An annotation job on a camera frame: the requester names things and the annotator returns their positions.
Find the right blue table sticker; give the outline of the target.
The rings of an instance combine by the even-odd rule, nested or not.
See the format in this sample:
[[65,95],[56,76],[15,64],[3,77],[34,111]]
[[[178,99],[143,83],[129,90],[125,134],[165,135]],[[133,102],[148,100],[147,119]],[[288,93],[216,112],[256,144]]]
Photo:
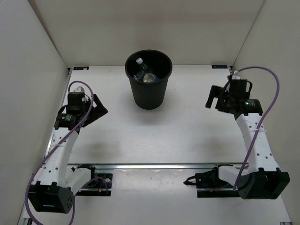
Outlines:
[[227,65],[211,65],[213,69],[228,69]]

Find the clear bottle blue label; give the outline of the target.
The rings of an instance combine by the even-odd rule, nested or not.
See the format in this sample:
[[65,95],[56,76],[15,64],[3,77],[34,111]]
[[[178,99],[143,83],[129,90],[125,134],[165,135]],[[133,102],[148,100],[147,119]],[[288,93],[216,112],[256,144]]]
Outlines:
[[144,83],[154,83],[157,77],[153,73],[146,73],[142,79]]

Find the black plastic waste bin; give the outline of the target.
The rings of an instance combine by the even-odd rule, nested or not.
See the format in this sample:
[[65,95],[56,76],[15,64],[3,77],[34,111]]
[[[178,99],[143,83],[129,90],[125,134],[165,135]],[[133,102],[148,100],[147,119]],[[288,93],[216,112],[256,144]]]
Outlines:
[[[152,69],[152,73],[158,77],[158,81],[145,83],[134,79],[134,75],[141,71],[136,63],[138,58],[142,58],[143,62]],[[152,110],[162,104],[172,69],[171,59],[158,50],[137,51],[127,58],[125,73],[130,82],[134,101],[140,108]]]

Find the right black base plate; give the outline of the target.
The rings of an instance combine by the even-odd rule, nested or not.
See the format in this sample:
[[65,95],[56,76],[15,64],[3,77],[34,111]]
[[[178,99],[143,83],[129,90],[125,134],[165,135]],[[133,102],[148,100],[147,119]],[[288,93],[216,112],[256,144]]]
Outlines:
[[188,177],[184,182],[186,186],[196,186],[198,198],[232,198],[239,197],[232,185],[218,177],[218,169],[214,167],[207,172],[199,172]]

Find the blue table sticker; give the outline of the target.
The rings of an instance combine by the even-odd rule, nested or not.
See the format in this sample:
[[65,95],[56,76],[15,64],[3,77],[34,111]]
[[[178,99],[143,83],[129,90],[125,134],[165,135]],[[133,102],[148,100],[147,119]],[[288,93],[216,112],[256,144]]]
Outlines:
[[73,67],[74,71],[89,70],[90,67]]
[[228,69],[227,65],[211,65],[213,69]]

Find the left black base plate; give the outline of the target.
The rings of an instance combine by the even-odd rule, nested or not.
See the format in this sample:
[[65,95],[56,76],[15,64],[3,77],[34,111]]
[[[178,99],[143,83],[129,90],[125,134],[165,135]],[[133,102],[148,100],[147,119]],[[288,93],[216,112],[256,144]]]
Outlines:
[[107,171],[96,170],[94,177],[102,177],[89,183],[79,192],[77,196],[111,196],[113,186],[113,174]]

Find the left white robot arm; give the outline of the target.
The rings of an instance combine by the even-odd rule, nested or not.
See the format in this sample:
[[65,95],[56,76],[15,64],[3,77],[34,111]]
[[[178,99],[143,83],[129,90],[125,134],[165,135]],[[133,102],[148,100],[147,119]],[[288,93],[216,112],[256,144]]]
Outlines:
[[75,195],[85,186],[97,185],[99,178],[92,164],[78,165],[70,175],[66,172],[80,130],[107,113],[97,95],[88,97],[84,87],[68,91],[67,103],[57,113],[49,153],[27,193],[35,211],[68,214]]

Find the left blue table sticker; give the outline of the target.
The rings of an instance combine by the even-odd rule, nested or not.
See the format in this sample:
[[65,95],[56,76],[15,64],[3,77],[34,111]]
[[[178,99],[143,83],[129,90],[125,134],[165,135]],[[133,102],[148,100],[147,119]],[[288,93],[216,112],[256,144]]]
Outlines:
[[73,67],[74,71],[89,70],[90,67]]

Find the clear bottle green label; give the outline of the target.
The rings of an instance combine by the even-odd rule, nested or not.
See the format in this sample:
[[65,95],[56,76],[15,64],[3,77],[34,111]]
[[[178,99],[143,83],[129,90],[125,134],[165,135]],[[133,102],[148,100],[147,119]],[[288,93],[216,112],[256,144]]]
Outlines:
[[136,75],[133,76],[134,79],[143,80],[146,74],[153,73],[152,69],[143,62],[142,58],[138,58],[136,63],[138,64],[140,70],[136,73]]

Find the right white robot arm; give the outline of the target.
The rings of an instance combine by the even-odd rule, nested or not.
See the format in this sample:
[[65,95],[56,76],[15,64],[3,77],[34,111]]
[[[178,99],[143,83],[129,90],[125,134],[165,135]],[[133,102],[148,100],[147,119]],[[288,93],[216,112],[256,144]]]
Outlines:
[[263,112],[257,99],[250,98],[252,83],[232,79],[224,87],[213,85],[206,107],[234,115],[247,150],[240,169],[222,165],[210,177],[212,185],[232,185],[242,199],[277,199],[290,181],[289,174],[280,170],[271,152],[263,125]]

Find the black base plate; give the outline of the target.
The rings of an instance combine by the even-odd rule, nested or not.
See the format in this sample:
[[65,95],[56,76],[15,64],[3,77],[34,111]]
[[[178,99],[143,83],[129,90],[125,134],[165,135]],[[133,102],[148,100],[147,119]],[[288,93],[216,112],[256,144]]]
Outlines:
[[232,198],[239,197],[232,185],[218,177],[218,169],[214,167],[207,172],[199,172],[188,177],[184,182],[186,186],[196,186],[198,198]]
[[113,186],[113,174],[107,171],[96,170],[94,177],[102,177],[89,183],[79,192],[77,196],[111,196]]

